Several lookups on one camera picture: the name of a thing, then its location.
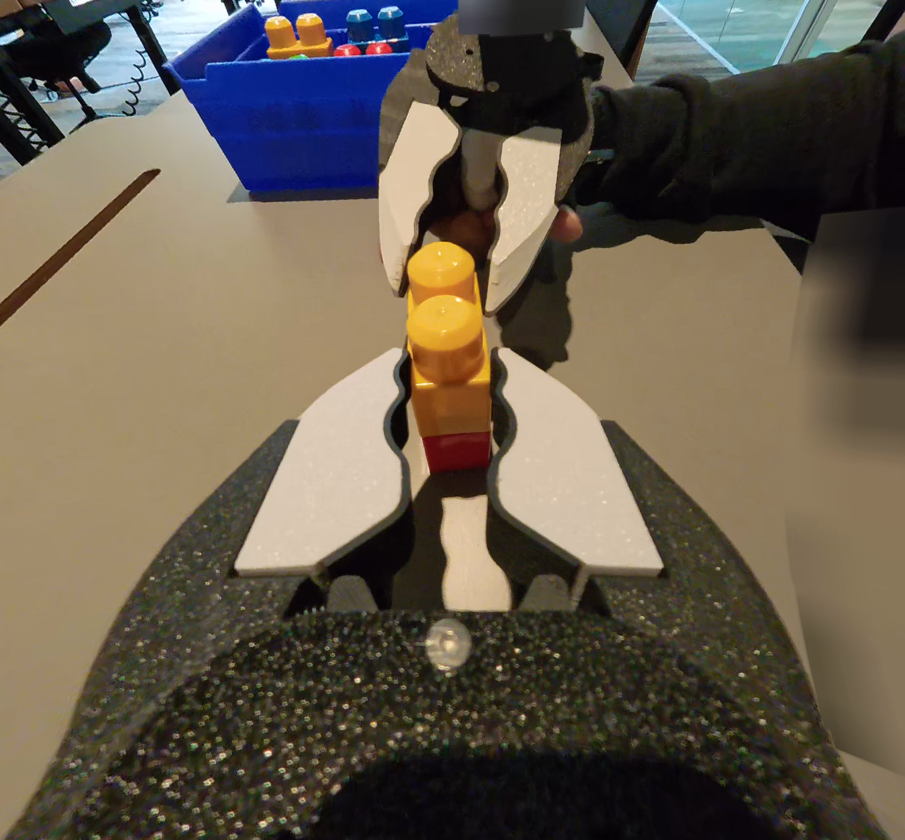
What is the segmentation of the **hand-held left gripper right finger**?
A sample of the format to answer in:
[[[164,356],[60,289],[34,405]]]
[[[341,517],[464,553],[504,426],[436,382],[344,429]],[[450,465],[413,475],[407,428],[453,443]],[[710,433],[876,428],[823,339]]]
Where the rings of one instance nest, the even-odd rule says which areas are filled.
[[[659,576],[661,556],[594,410],[515,351],[493,359],[492,510],[565,577]]]

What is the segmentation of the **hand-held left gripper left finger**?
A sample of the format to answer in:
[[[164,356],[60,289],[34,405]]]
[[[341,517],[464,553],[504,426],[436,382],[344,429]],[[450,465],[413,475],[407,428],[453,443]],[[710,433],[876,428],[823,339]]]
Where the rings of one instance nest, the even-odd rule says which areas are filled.
[[[391,348],[299,417],[234,563],[238,576],[312,576],[396,523],[411,502],[408,355]]]

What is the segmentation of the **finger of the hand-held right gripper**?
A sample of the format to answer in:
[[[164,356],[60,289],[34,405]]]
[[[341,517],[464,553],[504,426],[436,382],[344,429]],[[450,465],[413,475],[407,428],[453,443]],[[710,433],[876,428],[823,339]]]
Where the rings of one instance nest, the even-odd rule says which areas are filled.
[[[495,212],[485,314],[496,316],[523,283],[558,211],[559,137],[507,137],[499,170],[503,198]]]
[[[405,290],[406,266],[419,240],[421,214],[433,198],[435,173],[460,142],[461,128],[445,110],[415,101],[379,174],[379,250],[395,296]]]

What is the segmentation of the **blue plastic bin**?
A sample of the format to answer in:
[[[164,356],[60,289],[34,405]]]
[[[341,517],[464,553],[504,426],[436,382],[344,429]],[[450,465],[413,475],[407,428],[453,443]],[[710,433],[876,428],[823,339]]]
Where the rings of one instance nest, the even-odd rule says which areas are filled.
[[[274,61],[265,20],[242,8],[165,67],[250,193],[375,190],[381,103],[410,54]]]

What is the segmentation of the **yellow two-stud mega block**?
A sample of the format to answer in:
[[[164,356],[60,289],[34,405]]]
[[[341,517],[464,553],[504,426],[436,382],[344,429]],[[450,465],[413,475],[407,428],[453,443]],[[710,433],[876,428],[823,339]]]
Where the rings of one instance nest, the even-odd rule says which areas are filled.
[[[269,16],[264,22],[268,46],[266,54],[272,61],[288,60],[293,54],[305,53],[311,58],[333,55],[334,43],[327,35],[323,19],[314,13],[304,13],[292,22],[285,16]]]
[[[406,343],[421,437],[489,432],[490,351],[471,255],[432,243],[411,257],[406,273]]]

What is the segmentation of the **blue two-stud mega block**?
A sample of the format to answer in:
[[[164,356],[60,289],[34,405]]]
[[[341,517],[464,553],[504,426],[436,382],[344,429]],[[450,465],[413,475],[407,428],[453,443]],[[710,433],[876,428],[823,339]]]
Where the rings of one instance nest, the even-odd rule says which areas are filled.
[[[411,42],[403,10],[398,6],[380,8],[373,16],[368,9],[354,8],[346,14],[346,43],[357,44],[363,54],[368,42],[389,42],[394,54],[408,53]]]

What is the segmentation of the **black office chair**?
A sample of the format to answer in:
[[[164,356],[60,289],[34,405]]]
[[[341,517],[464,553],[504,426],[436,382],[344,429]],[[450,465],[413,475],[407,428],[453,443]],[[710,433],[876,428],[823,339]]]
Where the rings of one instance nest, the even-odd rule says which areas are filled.
[[[63,83],[64,91],[79,80],[86,91],[96,94],[100,86],[87,75],[86,69],[110,39],[110,27],[104,21],[64,33],[55,22],[45,20],[6,44],[6,52],[20,77],[39,79],[56,90]]]

